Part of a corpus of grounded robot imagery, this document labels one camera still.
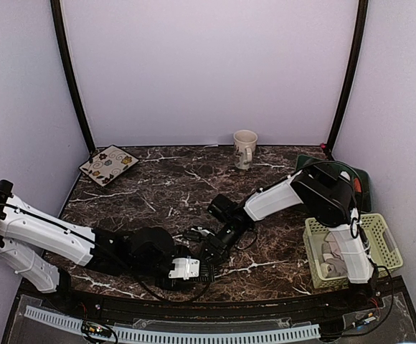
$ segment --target white bracket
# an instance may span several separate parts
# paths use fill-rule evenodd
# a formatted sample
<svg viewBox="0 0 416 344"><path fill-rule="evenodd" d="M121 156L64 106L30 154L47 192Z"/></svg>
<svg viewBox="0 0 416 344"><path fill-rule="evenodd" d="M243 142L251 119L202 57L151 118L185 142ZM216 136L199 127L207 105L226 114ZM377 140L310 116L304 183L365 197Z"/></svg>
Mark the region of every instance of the white bracket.
<svg viewBox="0 0 416 344"><path fill-rule="evenodd" d="M191 258L176 258L173 259L174 270L168 273L169 278L182 278L188 280L199 276L200 261Z"/></svg>

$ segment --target white mug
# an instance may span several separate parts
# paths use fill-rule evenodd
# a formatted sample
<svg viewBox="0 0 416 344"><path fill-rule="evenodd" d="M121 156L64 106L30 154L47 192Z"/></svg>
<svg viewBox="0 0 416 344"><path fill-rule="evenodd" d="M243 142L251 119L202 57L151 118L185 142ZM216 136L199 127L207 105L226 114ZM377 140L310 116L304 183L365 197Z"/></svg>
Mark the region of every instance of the white mug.
<svg viewBox="0 0 416 344"><path fill-rule="evenodd" d="M257 134L250 130L239 130L234 134L235 167L247 170L251 167L256 150Z"/></svg>

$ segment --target white cable tray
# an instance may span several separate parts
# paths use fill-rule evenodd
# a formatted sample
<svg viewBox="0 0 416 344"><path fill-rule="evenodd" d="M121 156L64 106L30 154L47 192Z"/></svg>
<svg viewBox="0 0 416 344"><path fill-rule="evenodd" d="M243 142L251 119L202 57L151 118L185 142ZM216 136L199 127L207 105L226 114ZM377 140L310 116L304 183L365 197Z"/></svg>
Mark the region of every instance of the white cable tray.
<svg viewBox="0 0 416 344"><path fill-rule="evenodd" d="M82 320L27 306L25 317L60 330L82 335ZM320 338L319 325L247 333L170 333L113 326L119 343L143 344L281 344Z"/></svg>

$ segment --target red object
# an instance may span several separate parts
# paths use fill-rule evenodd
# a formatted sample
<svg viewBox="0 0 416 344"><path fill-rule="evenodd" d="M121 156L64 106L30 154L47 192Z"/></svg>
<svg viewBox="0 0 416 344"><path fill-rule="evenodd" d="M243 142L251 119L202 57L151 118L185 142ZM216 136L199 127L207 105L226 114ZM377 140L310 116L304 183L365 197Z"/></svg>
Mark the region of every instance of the red object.
<svg viewBox="0 0 416 344"><path fill-rule="evenodd" d="M355 192L361 192L361 182L358 178L354 179L354 190Z"/></svg>

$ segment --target mug handle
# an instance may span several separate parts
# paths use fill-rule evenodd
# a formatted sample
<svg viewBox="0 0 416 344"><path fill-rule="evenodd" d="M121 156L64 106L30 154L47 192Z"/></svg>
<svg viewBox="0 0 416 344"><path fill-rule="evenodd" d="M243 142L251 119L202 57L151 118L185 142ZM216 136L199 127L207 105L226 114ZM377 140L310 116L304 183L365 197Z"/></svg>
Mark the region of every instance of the mug handle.
<svg viewBox="0 0 416 344"><path fill-rule="evenodd" d="M246 152L246 160L244 161L244 164L247 165L248 163L252 161L252 150L250 147L246 147L245 152Z"/></svg>

